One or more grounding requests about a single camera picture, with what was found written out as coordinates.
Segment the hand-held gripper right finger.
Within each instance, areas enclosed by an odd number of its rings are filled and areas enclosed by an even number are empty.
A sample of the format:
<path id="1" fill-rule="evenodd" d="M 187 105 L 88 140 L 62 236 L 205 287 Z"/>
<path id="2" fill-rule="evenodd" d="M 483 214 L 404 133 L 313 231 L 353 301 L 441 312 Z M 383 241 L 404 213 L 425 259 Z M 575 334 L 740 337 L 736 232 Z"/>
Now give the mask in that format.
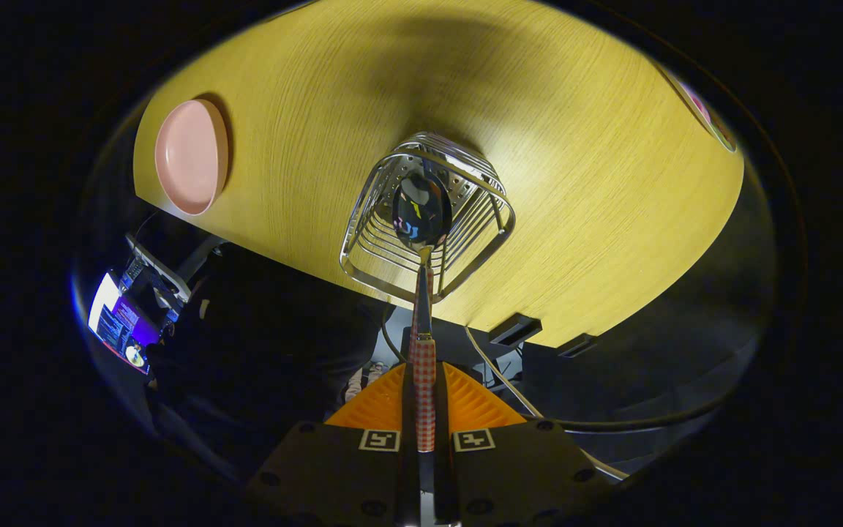
<path id="1" fill-rule="evenodd" d="M 615 487 L 562 427 L 526 419 L 459 368 L 435 381 L 435 519 L 452 526 L 574 526 Z"/>

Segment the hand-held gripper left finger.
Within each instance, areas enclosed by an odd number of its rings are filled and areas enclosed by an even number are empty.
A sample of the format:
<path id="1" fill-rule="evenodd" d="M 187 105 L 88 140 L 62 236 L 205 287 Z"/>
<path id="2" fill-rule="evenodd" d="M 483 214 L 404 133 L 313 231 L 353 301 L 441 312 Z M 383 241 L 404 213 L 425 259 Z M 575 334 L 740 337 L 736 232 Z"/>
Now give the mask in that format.
<path id="1" fill-rule="evenodd" d="M 418 526 L 419 456 L 411 365 L 385 374 L 368 427 L 295 424 L 249 479 L 268 526 Z"/>

